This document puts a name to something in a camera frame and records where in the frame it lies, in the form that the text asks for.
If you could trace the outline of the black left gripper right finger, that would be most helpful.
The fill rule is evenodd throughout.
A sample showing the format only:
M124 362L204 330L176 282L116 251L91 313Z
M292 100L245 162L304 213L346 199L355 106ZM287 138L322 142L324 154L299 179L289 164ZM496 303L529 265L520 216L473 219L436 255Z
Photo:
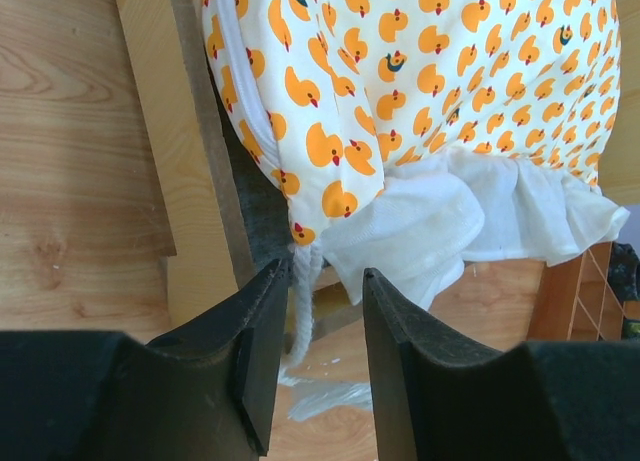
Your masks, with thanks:
M635 460L639 346L526 341L501 352L363 277L382 460Z

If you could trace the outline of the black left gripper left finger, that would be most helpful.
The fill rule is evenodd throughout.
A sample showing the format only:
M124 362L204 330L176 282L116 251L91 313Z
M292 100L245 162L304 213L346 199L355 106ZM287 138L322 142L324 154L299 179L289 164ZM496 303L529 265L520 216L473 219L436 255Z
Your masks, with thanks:
M290 263L141 343L117 331L1 335L5 460L256 460L269 450Z

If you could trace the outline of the duck print bed cover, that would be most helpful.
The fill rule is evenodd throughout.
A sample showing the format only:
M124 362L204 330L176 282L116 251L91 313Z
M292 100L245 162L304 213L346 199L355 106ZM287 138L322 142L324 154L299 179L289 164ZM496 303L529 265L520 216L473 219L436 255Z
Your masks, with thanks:
M332 266L428 308L471 262L615 240L598 165L620 98L616 0L191 0L223 110L282 193L295 338Z

